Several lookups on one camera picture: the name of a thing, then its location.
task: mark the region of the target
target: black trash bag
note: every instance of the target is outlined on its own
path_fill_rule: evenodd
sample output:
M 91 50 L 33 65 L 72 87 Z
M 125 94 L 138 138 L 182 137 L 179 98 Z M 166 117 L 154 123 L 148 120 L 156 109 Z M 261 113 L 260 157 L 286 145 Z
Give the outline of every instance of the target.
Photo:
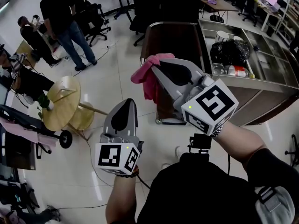
M 212 45 L 210 56 L 213 63 L 226 65 L 246 66 L 249 58 L 249 44 L 241 40 L 229 39 L 226 42 L 217 42 Z

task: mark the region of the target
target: pink cloth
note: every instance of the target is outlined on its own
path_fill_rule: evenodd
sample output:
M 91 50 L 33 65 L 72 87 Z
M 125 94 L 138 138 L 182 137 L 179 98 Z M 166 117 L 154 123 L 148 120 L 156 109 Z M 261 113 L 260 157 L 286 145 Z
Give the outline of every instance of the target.
M 131 76 L 133 83 L 143 84 L 144 98 L 154 100 L 155 104 L 157 103 L 157 80 L 151 67 L 152 65 L 160 65 L 160 58 L 175 58 L 175 56 L 172 53 L 149 56 L 143 66 Z
M 41 143 L 49 146 L 56 146 L 56 141 L 58 140 L 57 138 L 42 135 L 35 131 L 27 130 L 21 125 L 10 122 L 2 117 L 0 117 L 0 123 L 2 124 L 3 128 L 9 133 L 24 137 L 25 139 L 36 144 Z
M 6 208 L 0 208 L 0 217 L 4 218 L 10 210 Z M 8 218 L 12 224 L 26 224 L 23 219 L 19 218 L 17 212 L 14 210 L 13 214 L 11 214 Z

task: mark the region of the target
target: round wooden table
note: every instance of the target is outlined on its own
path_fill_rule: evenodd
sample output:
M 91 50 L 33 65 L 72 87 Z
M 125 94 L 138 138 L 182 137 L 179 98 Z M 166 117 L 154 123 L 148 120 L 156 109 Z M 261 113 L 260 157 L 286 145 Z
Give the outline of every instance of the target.
M 81 130 L 87 129 L 93 121 L 94 112 L 107 113 L 94 109 L 88 102 L 80 103 L 81 86 L 79 81 L 72 77 L 62 77 L 49 90 L 47 97 L 54 104 L 52 110 L 43 109 L 43 122 L 52 131 L 59 131 L 69 126 L 80 135 Z

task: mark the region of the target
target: white tiled floor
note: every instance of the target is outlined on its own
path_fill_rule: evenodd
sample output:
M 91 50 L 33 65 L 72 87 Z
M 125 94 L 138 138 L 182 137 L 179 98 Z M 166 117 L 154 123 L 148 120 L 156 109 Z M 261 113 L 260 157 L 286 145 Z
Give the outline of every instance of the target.
M 236 12 L 229 12 L 229 25 L 239 26 L 260 33 L 260 26 L 253 27 L 251 21 L 242 21 Z M 108 40 L 100 38 L 92 47 L 97 58 L 101 57 L 109 46 L 109 52 L 99 60 L 96 66 L 91 66 L 76 77 L 81 83 L 82 100 L 90 102 L 95 108 L 109 112 L 116 104 L 126 98 L 133 98 L 137 105 L 139 127 L 137 135 L 143 141 L 143 153 L 138 166 L 141 178 L 151 185 L 152 180 L 161 169 L 163 163 L 175 163 L 174 149 L 181 145 L 187 149 L 189 136 L 197 130 L 192 127 L 163 126 L 155 124 L 155 105 L 144 99 L 141 84 L 133 84 L 130 76 L 139 68 L 139 58 L 142 42 L 137 47 L 134 41 L 140 36 L 129 30 L 129 21 L 125 15 L 118 20 L 110 18 L 112 31 Z M 60 48 L 56 55 L 65 56 L 66 52 Z M 63 61 L 51 69 L 41 60 L 36 69 L 48 78 L 57 81 L 60 77 L 74 75 L 74 64 Z M 37 104 L 29 109 L 29 114 L 37 116 Z M 289 149 L 291 134 L 299 130 L 297 122 L 299 116 L 299 102 L 294 103 L 287 110 L 260 126 L 248 126 L 265 140 L 271 151 L 280 159 L 290 162 L 284 151 Z M 103 116 L 95 115 L 91 127 L 85 131 L 90 136 L 92 160 L 94 159 L 94 145 L 100 140 Z M 69 149 L 62 149 L 59 145 L 52 150 L 51 155 L 43 153 L 41 160 L 36 160 L 36 171 L 19 170 L 22 180 L 30 183 L 36 191 L 36 197 L 44 208 L 51 204 L 60 207 L 88 207 L 106 204 L 112 188 L 114 176 L 97 169 L 97 173 L 104 181 L 100 181 L 91 166 L 90 150 L 87 143 L 73 135 L 73 144 Z M 228 161 L 225 151 L 213 141 L 210 160 L 227 171 Z M 231 160 L 231 175 L 247 178 L 241 164 Z M 145 203 L 149 190 L 140 182 L 136 184 L 137 214 Z M 97 209 L 61 210 L 63 223 L 104 224 L 105 207 Z

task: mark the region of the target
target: wheel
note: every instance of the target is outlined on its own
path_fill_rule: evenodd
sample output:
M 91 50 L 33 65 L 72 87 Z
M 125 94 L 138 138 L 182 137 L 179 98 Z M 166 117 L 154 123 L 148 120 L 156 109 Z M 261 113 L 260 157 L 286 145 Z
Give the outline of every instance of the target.
M 59 143 L 63 148 L 69 148 L 73 142 L 73 136 L 70 131 L 63 130 L 60 134 Z
M 160 124 L 162 124 L 162 120 L 161 120 L 161 119 L 159 119 L 159 118 L 156 118 L 156 124 L 157 124 L 157 125 L 160 125 Z

